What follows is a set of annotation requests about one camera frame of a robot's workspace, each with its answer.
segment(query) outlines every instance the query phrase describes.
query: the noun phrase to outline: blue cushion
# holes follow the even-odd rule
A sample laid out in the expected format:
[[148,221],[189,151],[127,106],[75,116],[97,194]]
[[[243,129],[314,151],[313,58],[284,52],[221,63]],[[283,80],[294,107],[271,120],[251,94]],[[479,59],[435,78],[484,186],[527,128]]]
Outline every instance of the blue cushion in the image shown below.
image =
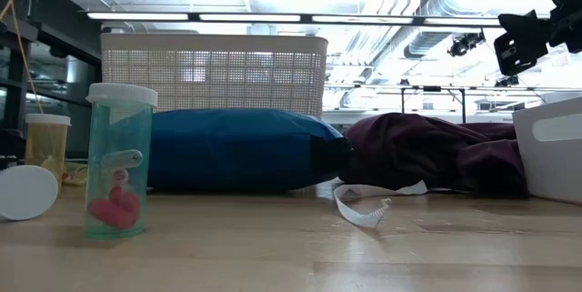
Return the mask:
[[276,192],[332,179],[350,148],[311,116],[272,109],[154,114],[148,185],[161,190]]

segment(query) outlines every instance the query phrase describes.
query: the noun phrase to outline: maroon fabric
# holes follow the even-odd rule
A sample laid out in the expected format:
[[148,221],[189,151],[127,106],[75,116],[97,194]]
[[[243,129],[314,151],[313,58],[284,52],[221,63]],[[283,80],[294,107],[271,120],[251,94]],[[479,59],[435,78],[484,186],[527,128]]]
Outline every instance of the maroon fabric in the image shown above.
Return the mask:
[[511,124],[454,125],[394,113],[363,119],[345,135],[355,150],[340,176],[348,184],[399,189],[424,180],[481,196],[527,195]]

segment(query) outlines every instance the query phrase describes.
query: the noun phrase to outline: wooden table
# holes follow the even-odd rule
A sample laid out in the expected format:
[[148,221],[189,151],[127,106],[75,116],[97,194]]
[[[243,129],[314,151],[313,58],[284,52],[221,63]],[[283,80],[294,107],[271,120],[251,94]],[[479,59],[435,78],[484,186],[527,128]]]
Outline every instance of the wooden table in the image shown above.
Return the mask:
[[363,230],[331,188],[151,196],[147,231],[105,242],[83,239],[83,191],[66,188],[41,217],[0,223],[0,291],[582,291],[582,207],[402,196]]

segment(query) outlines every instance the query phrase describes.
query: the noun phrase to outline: container lid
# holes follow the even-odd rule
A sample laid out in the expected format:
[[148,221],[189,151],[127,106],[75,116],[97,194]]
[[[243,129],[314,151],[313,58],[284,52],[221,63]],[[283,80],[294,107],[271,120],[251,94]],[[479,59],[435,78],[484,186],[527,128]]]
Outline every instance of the container lid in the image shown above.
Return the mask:
[[43,214],[58,195],[55,176],[40,166],[14,166],[0,172],[0,216],[27,220]]
[[71,117],[49,114],[27,114],[25,121],[27,124],[71,125]]
[[106,100],[136,101],[157,106],[157,92],[142,86],[118,83],[94,83],[89,87],[87,101],[101,102]]

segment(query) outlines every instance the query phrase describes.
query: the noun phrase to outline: white plastic bin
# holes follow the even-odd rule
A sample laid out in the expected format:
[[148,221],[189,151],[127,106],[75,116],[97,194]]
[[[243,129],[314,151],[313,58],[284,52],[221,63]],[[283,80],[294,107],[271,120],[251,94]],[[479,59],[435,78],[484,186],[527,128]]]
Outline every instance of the white plastic bin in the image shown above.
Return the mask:
[[274,108],[321,117],[327,41],[320,37],[104,34],[103,80],[159,95],[156,111]]
[[516,111],[532,196],[582,204],[582,97]]

